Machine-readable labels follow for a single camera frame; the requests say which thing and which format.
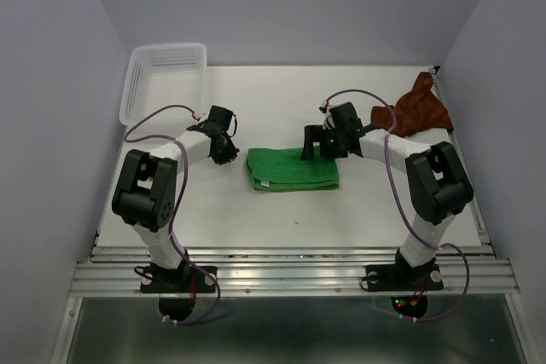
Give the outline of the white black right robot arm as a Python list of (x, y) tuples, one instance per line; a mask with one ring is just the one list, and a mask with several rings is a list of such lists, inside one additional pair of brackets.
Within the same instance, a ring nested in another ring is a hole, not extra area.
[(380, 161), (399, 212), (403, 212), (392, 170), (403, 172), (415, 217), (403, 217), (409, 235), (399, 248), (403, 261), (392, 267), (392, 277), (402, 287), (412, 287), (423, 277), (422, 266), (435, 257), (440, 241), (455, 216), (473, 200), (473, 188), (454, 146), (430, 145), (395, 136), (373, 125), (363, 125), (352, 103), (321, 107), (322, 124), (304, 127), (303, 161), (317, 155), (336, 160), (353, 154)]

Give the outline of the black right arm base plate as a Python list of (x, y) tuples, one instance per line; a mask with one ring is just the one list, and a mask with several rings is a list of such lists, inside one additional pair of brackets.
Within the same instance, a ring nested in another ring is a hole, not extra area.
[(394, 264), (375, 264), (365, 268), (365, 275), (359, 285), (367, 292), (413, 292), (421, 289), (425, 291), (441, 291), (444, 289), (442, 275), (436, 259), (418, 267), (410, 267), (404, 260)]

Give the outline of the green microfiber towel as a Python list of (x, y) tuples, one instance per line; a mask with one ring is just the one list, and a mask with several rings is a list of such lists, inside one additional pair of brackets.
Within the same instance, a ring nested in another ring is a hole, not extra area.
[(282, 193), (332, 190), (340, 186), (340, 173), (332, 159), (325, 159), (315, 148), (311, 161), (300, 159), (301, 148), (249, 148), (247, 174), (258, 191)]

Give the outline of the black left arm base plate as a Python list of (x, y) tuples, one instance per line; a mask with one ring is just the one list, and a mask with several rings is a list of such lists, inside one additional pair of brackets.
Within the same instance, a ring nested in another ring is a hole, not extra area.
[(133, 271), (140, 277), (143, 294), (213, 294), (217, 287), (197, 269), (182, 262), (177, 269), (164, 269), (154, 263), (136, 266)]

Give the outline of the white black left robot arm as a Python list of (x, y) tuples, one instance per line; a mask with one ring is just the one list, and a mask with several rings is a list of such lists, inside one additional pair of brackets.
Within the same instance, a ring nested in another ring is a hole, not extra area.
[(189, 269), (182, 263), (187, 253), (177, 243), (173, 222), (189, 179), (189, 167), (203, 159), (224, 165), (238, 155), (229, 134), (237, 126), (235, 114), (213, 106), (204, 119), (190, 125), (180, 136), (151, 135), (131, 138), (136, 143), (151, 139), (166, 144), (150, 151), (131, 149), (124, 158), (113, 193), (112, 211), (133, 227), (146, 246), (151, 263), (162, 270), (160, 280), (170, 290), (189, 283)]

